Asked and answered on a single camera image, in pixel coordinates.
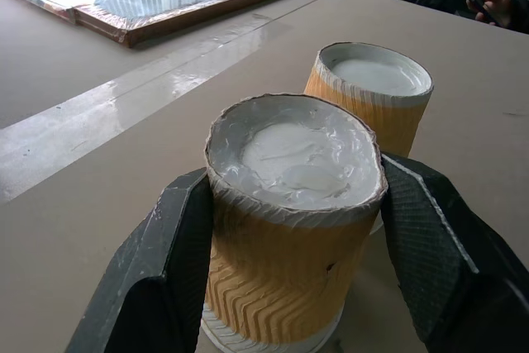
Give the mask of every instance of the wooden frame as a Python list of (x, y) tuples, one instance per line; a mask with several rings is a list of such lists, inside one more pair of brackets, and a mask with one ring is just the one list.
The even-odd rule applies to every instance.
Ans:
[(75, 8), (75, 19), (81, 26), (127, 47), (133, 47), (139, 42), (164, 36), (262, 1), (264, 0), (207, 0), (146, 18), (144, 21), (131, 21), (111, 14), (100, 6), (85, 5)]

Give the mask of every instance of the phone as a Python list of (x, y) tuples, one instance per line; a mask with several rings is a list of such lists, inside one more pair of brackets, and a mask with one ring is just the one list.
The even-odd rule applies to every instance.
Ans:
[(494, 15), (491, 13), (491, 11), (489, 11), (486, 8), (487, 6), (485, 6), (485, 3), (483, 0), (469, 0), (469, 1), (476, 8), (476, 10), (483, 13), (483, 15), (485, 16), (485, 19), (487, 19), (488, 22), (493, 22), (497, 26), (503, 27), (503, 25), (498, 22), (498, 19), (494, 17)]

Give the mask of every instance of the paper cup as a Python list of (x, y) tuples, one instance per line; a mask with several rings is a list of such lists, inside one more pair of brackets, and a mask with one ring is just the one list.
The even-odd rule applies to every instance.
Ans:
[(373, 132), (318, 98), (264, 95), (213, 123), (206, 159), (215, 223), (204, 331), (225, 352), (317, 350), (387, 189)]
[(305, 94), (353, 113), (374, 130), (382, 151), (407, 157), (432, 90), (429, 73), (405, 55), (335, 43), (317, 54)]

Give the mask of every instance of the beige table surface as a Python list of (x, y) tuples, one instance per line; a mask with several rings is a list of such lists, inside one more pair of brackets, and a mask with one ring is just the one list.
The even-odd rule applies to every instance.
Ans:
[[(62, 351), (116, 248), (164, 186), (203, 166), (221, 110), (250, 95), (301, 93), (316, 52), (334, 41), (383, 45), (430, 71), (436, 88), (411, 157), (446, 174), (529, 265), (529, 36), (398, 0), (315, 0), (273, 24), (284, 33), (0, 207), (2, 351)], [(425, 351), (382, 231), (336, 339), (351, 353)], [(214, 348), (201, 336), (198, 351)]]

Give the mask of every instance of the hand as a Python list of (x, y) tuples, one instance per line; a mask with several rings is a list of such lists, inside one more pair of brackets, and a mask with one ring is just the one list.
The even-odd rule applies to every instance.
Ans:
[[(487, 10), (491, 11), (494, 17), (498, 19), (498, 22), (503, 26), (507, 27), (511, 24), (512, 18), (512, 0), (484, 0)], [(467, 0), (466, 5), (470, 10), (477, 12), (478, 10)], [(476, 21), (488, 22), (490, 25), (496, 25), (493, 22), (487, 20), (482, 12), (476, 14)]]

